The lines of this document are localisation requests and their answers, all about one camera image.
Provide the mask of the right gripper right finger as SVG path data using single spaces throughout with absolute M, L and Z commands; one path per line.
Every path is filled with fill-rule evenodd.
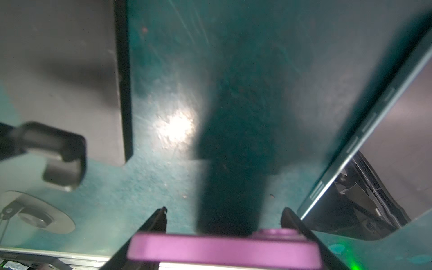
M 297 230 L 307 240 L 315 242 L 321 254 L 323 270 L 350 270 L 326 245 L 301 221 L 297 214 L 290 208 L 282 211 L 281 227 Z

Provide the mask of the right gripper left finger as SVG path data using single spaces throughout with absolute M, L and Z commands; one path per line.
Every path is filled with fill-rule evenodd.
M 136 233 L 156 232 L 166 233 L 167 208 L 157 209 L 148 220 L 136 231 Z M 127 251 L 131 239 L 129 239 L 100 269 L 101 270 L 158 270 L 159 262 L 131 261 L 127 258 Z

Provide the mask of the purple phone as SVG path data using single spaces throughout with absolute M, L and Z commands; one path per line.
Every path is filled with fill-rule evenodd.
M 260 229 L 248 237 L 135 234 L 127 257 L 133 261 L 172 262 L 320 270 L 318 245 L 295 229 Z

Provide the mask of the teal phone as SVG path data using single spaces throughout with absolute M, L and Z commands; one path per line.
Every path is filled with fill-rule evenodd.
M 311 230 L 383 239 L 432 208 L 432 34 L 391 78 L 298 209 Z

